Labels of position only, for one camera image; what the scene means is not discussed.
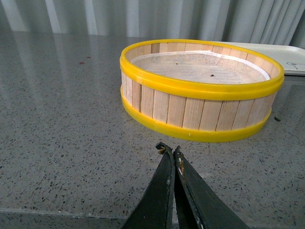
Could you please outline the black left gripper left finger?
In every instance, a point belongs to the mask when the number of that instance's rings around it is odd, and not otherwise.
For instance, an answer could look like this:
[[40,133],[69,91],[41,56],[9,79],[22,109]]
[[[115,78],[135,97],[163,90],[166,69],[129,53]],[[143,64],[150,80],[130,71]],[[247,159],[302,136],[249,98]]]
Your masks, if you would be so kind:
[[172,149],[156,145],[162,159],[139,204],[128,217],[123,229],[170,229],[173,217],[175,163]]

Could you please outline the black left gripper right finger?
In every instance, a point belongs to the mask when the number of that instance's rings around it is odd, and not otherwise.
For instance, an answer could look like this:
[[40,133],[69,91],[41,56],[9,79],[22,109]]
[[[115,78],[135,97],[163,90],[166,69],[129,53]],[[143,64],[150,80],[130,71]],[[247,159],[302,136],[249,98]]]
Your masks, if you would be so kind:
[[181,229],[249,228],[207,185],[178,146],[173,155],[176,173],[174,195]]

